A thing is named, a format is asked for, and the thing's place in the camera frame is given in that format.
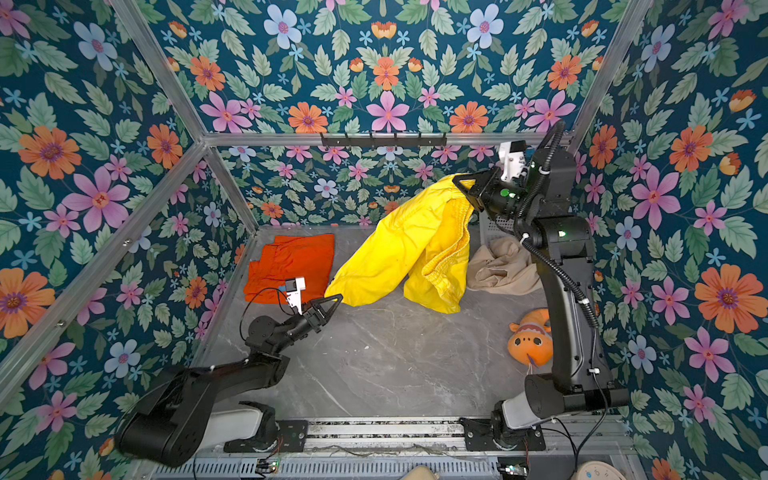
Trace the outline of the yellow shorts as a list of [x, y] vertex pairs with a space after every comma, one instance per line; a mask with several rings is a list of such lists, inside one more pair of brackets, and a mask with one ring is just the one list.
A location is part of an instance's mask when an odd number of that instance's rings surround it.
[[442, 314], [461, 311], [474, 208], [449, 175], [400, 205], [337, 271], [327, 297], [371, 305], [403, 287], [404, 297]]

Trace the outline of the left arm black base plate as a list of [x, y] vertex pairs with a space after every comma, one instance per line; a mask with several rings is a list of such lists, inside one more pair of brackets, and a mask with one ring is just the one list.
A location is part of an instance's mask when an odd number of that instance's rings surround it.
[[309, 422], [306, 420], [263, 421], [256, 433], [246, 439], [232, 440], [224, 444], [226, 453], [296, 453], [304, 450], [308, 437]]

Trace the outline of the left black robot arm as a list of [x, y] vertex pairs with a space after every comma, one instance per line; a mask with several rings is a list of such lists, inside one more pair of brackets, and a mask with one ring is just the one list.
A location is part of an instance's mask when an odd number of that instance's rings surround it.
[[343, 296], [310, 301], [280, 323], [262, 315], [251, 322], [245, 344], [249, 354], [231, 363], [207, 367], [170, 367], [121, 423], [115, 447], [125, 456], [180, 467], [199, 450], [225, 444], [268, 451], [279, 445], [275, 410], [244, 401], [235, 410], [214, 406], [248, 391], [277, 385], [290, 358], [283, 351], [310, 332], [319, 333]]

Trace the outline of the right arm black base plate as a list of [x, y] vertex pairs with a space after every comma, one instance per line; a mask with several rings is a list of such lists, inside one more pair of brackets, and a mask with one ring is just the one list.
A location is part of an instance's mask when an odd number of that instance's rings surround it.
[[546, 449], [544, 436], [533, 428], [512, 430], [502, 420], [460, 417], [467, 451], [539, 452]]

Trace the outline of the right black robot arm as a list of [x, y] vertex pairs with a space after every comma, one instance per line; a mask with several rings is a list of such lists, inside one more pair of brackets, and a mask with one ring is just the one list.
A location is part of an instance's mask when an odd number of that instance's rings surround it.
[[559, 120], [532, 155], [526, 155], [523, 141], [505, 144], [498, 153], [501, 167], [453, 179], [475, 210], [531, 254], [550, 314], [550, 372], [527, 375], [523, 393], [499, 402], [492, 412], [492, 438], [503, 450], [521, 446], [550, 419], [607, 414], [630, 401], [608, 367], [599, 338], [592, 294], [595, 248], [587, 220], [569, 210], [576, 162], [561, 146], [564, 131]]

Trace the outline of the orange shorts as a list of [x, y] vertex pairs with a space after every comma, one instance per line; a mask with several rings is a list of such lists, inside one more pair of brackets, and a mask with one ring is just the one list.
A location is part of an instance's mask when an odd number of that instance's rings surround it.
[[335, 255], [335, 237], [324, 234], [308, 237], [277, 236], [262, 248], [258, 260], [249, 264], [243, 289], [245, 300], [277, 304], [276, 289], [295, 278], [305, 279], [302, 301], [320, 299], [330, 281]]

